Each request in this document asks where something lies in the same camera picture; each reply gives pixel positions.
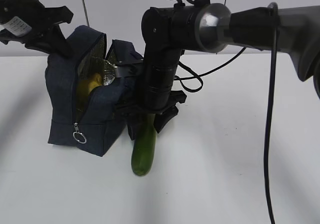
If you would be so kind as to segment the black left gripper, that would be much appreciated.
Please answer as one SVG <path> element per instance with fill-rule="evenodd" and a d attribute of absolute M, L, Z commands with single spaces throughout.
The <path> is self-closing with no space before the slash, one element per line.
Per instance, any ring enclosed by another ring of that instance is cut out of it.
<path fill-rule="evenodd" d="M 60 24 L 69 24 L 73 16 L 66 6 L 45 7 L 40 0 L 0 0 L 0 41 L 19 42 L 27 49 L 52 49 L 70 58 L 73 49 Z"/>

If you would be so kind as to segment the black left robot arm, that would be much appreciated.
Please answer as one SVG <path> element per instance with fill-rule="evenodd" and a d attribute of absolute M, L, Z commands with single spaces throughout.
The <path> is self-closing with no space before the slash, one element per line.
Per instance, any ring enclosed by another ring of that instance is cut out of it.
<path fill-rule="evenodd" d="M 60 24 L 71 23 L 66 7 L 45 7 L 40 0 L 0 0 L 0 42 L 19 42 L 26 49 L 71 57 L 73 49 Z"/>

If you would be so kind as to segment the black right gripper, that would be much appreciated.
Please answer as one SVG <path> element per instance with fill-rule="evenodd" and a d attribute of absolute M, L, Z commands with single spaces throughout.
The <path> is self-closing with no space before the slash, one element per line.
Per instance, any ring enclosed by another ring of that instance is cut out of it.
<path fill-rule="evenodd" d="M 165 106 L 154 110 L 140 104 L 134 96 L 127 100 L 122 99 L 115 104 L 114 112 L 121 115 L 128 115 L 126 117 L 128 135 L 132 141 L 135 141 L 144 122 L 143 114 L 156 114 L 153 126 L 159 134 L 166 124 L 178 115 L 179 110 L 176 104 L 183 104 L 186 99 L 187 95 L 182 90 L 171 91 Z"/>

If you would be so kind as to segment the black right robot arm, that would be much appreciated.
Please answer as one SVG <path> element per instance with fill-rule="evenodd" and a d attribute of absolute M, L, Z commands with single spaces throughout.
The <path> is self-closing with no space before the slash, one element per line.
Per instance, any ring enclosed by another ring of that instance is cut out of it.
<path fill-rule="evenodd" d="M 305 6 L 279 9 L 276 3 L 231 13 L 221 3 L 195 0 L 171 8 L 148 9 L 141 21 L 145 52 L 138 61 L 127 61 L 118 77 L 134 77 L 133 97 L 116 106 L 127 122 L 132 140 L 137 137 L 143 114 L 154 114 L 160 132 L 178 114 L 177 103 L 186 94 L 173 91 L 183 51 L 218 53 L 233 45 L 290 56 L 301 81 L 313 79 L 320 89 L 320 8 Z"/>

